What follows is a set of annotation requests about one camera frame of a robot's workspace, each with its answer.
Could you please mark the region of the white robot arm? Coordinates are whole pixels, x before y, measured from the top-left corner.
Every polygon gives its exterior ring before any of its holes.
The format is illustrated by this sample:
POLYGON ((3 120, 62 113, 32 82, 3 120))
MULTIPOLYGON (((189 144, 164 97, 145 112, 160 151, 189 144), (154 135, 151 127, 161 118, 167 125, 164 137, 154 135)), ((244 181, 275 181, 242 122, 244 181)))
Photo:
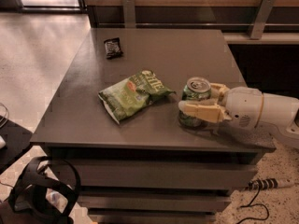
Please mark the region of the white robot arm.
POLYGON ((204 101, 180 101, 179 110, 209 124, 226 124, 235 130, 262 129, 280 143, 298 148, 297 98, 264 93, 248 87, 227 88, 212 83, 212 97, 204 101))

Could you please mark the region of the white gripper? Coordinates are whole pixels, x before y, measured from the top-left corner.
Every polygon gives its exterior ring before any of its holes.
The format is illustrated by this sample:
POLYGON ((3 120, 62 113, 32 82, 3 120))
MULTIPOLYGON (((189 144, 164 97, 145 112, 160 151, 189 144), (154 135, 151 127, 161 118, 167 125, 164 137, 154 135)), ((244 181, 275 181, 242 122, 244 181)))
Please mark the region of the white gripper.
POLYGON ((224 84, 211 83, 210 98, 182 100, 178 108, 187 116, 211 123, 229 120, 228 124, 237 129, 252 130, 257 125, 263 108, 263 94, 259 90, 247 87, 229 89, 224 84))

